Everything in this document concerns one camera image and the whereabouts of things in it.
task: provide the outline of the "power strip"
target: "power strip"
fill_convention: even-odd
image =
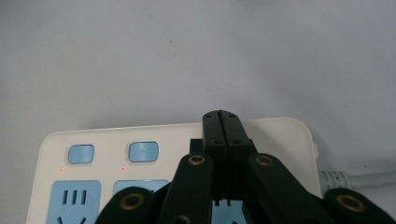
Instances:
[[[278,157],[320,197],[317,152],[303,123],[285,118],[242,124],[260,152]],[[202,138],[202,123],[49,135],[40,148],[27,223],[94,223],[119,190],[156,190],[172,181],[194,138]],[[240,202],[214,203],[212,223],[244,223],[240,207]]]

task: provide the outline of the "light blue switch button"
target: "light blue switch button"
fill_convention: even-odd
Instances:
[[[93,145],[75,145],[69,149],[69,163],[91,163],[93,160]]]
[[[158,158],[156,142],[135,142],[129,147],[130,161],[156,161]]]

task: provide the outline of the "white surface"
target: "white surface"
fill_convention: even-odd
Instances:
[[[393,0],[0,1],[0,222],[59,131],[294,117],[318,165],[396,169]],[[396,217],[396,187],[364,191]]]
[[[296,119],[254,119],[243,124],[259,152],[278,157],[308,191],[321,195],[312,138],[305,125]],[[201,123],[50,135],[40,148],[27,223],[46,222],[50,190],[58,180],[99,180],[100,210],[112,197],[118,180],[172,181],[180,159],[189,153],[192,138],[202,138]],[[129,161],[133,142],[151,141],[159,146],[158,160]],[[73,145],[93,145],[92,163],[70,164],[67,155]]]

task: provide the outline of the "screw hole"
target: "screw hole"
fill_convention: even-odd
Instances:
[[[264,166],[271,166],[274,164],[274,161],[266,156],[260,156],[258,158],[256,158],[256,162],[260,165],[264,165]]]
[[[189,162],[190,162],[192,165],[201,165],[202,163],[205,162],[205,158],[202,157],[202,156],[191,156],[191,157],[189,158]]]
[[[337,195],[335,199],[349,211],[364,212],[364,210],[366,210],[366,206],[364,206],[364,203],[351,195],[340,194]]]
[[[121,199],[120,202],[120,207],[123,210],[134,210],[138,207],[140,207],[143,202],[145,201],[145,198],[141,193],[132,193],[128,194],[125,197]]]
[[[216,145],[222,144],[222,141],[220,141],[220,140],[218,140],[218,139],[213,139],[211,142],[212,142],[213,144],[216,144]]]
[[[178,216],[172,222],[173,224],[190,224],[190,219],[187,216]]]

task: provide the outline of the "power cord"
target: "power cord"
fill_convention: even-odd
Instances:
[[[344,171],[319,173],[320,187],[324,195],[329,189],[371,189],[396,185],[396,170],[371,175],[348,175]]]

